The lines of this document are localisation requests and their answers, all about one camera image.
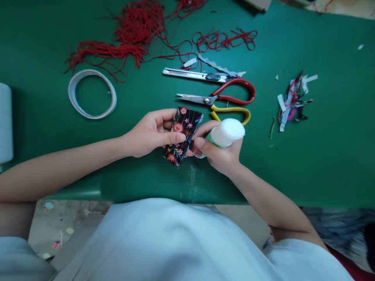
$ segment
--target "glue stick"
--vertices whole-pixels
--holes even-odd
[[[205,137],[206,140],[212,142],[214,145],[225,148],[231,145],[234,141],[243,138],[245,135],[245,128],[240,121],[233,118],[224,119],[219,126],[213,128],[211,132]]]

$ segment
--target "double-sided tape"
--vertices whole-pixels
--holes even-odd
[[[112,95],[111,106],[103,114],[97,115],[97,116],[92,116],[90,114],[87,114],[79,106],[79,104],[77,102],[77,97],[75,96],[75,88],[76,88],[77,84],[79,83],[79,81],[81,81],[84,77],[90,76],[90,75],[98,75],[98,76],[102,77],[104,79],[104,81],[108,84],[108,87],[110,88],[110,93]],[[107,115],[109,115],[114,110],[114,108],[116,107],[116,103],[117,103],[116,91],[115,91],[112,83],[102,73],[100,73],[97,70],[93,70],[93,69],[85,69],[85,70],[82,70],[82,71],[76,73],[70,79],[69,86],[68,86],[68,94],[69,94],[70,102],[74,106],[74,108],[81,115],[83,115],[84,117],[89,118],[89,119],[102,119],[102,118],[106,117]]]

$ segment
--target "scissors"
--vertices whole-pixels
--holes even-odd
[[[250,93],[249,100],[243,101],[243,100],[234,98],[232,96],[220,94],[226,87],[232,84],[244,85],[249,90],[249,93]],[[201,103],[201,104],[209,106],[212,109],[211,116],[217,121],[221,121],[221,120],[216,114],[216,112],[233,112],[233,111],[243,112],[245,114],[245,119],[242,122],[242,125],[246,125],[250,121],[250,118],[251,118],[251,113],[248,109],[243,108],[243,107],[220,108],[220,107],[215,106],[214,102],[216,100],[226,100],[228,102],[231,101],[233,103],[237,103],[240,105],[246,105],[246,104],[253,102],[256,96],[256,91],[255,91],[254,85],[251,84],[248,80],[243,79],[243,78],[234,78],[224,83],[223,85],[221,85],[221,87],[218,88],[216,91],[214,91],[210,96],[202,97],[202,96],[194,96],[194,95],[187,95],[187,94],[177,94],[177,95],[179,96],[179,99],[181,100],[191,101],[194,103]]]

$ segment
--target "green table mat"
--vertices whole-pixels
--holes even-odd
[[[162,3],[166,13],[176,4]],[[109,11],[117,14],[123,5],[122,0],[1,4],[0,81],[12,88],[14,109],[15,158],[5,169],[39,155],[120,136],[153,110],[186,105],[203,112],[204,122],[211,119],[208,108],[177,101],[175,94],[209,95],[218,85],[163,76],[164,67],[180,67],[178,59],[155,59],[135,69],[129,57],[124,67],[125,83],[115,84],[106,74],[118,96],[110,116],[95,121],[74,110],[67,92],[71,74],[63,75],[69,44],[75,48],[82,40],[110,41],[114,21],[98,18]],[[375,207],[375,22],[319,16],[276,1],[265,14],[255,14],[246,7],[242,1],[209,1],[179,23],[172,42],[213,27],[227,33],[236,27],[258,30],[252,52],[242,45],[204,55],[230,70],[246,71],[244,78],[257,89],[255,101],[246,105],[252,118],[246,125],[242,163],[298,205]],[[170,33],[176,24],[167,20]],[[159,40],[157,54],[172,53]],[[83,63],[76,71],[87,68],[92,67]],[[203,69],[214,71],[207,65]],[[310,119],[288,124],[284,133],[276,126],[270,140],[272,117],[279,109],[276,96],[285,94],[290,80],[303,69],[309,75],[319,75],[308,84],[306,98],[314,98],[314,103],[304,112]],[[79,85],[78,99],[88,113],[99,114],[110,104],[107,91],[104,81],[90,77]],[[223,93],[246,98],[246,91],[239,86]],[[220,116],[242,118],[240,114]],[[117,161],[51,198],[132,201],[168,197],[186,203],[246,202],[206,159],[185,159],[181,168],[175,169],[162,158],[162,151]]]

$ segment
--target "white cloth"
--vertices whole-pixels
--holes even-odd
[[[0,280],[352,280],[317,245],[286,239],[265,256],[224,215],[162,198],[111,206],[56,275],[37,259],[26,241],[0,239]]]

